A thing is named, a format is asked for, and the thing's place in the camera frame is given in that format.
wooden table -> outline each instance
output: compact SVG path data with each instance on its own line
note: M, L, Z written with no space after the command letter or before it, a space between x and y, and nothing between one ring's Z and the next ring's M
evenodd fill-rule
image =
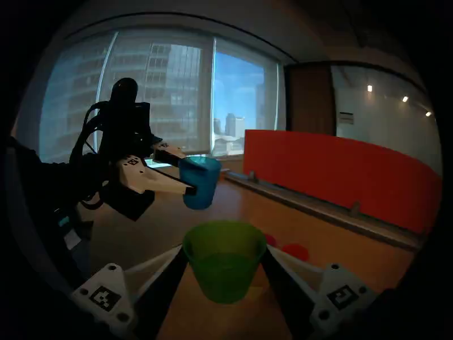
M110 262L124 270L145 262L181 243L190 228L216 219L249 222L272 235L278 247L299 243L308 249L309 263L321 268L334 262L342 264L376 292L395 287L414 256L224 180L219 182L212 206L206 210L188 209L179 195L156 193L153 205L136 222L108 205L82 215L95 221L93 272Z
M187 266L157 339L291 339L261 265L247 295L217 304L202 293Z

red panel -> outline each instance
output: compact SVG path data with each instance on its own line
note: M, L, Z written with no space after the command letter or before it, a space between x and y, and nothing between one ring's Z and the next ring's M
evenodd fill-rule
M434 224L442 179L412 157L347 138L247 130L245 174L422 233Z

plastic cup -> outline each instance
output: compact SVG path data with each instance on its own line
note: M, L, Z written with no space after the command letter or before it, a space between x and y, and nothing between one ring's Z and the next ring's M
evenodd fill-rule
M213 221L190 230L183 249L204 295L230 304L247 294L266 251L266 238L248 223Z
M180 179L196 186L196 195L184 195L191 209L206 209L212 203L222 165L214 158L191 156L179 161Z

glass window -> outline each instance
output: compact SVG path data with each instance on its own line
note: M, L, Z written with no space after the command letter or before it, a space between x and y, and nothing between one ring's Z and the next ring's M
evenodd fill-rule
M151 104L155 135L187 154L243 154L246 129L275 128L277 66L258 52L195 33L125 29L90 37L64 50L54 67L42 106L40 157L67 162L86 111L109 100L125 77L138 84L136 101ZM101 132L88 142L97 150Z
M39 156L43 162L69 160L85 113L96 102L97 85L112 37L113 33L91 38L60 55L42 104ZM88 142L93 145L93 136Z
M244 152L246 129L271 129L277 119L277 63L217 40L213 76L213 156Z

red disc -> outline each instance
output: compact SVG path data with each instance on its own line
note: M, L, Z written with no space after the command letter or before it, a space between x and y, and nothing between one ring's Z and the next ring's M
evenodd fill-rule
M266 237L266 242L268 245L272 245L273 247L277 246L277 240L273 236L269 234L264 234L264 236Z
M281 250L286 254L290 254L291 256L298 258L301 261L308 261L308 259L310 258L307 248L301 246L300 244L296 243L287 244L283 246Z

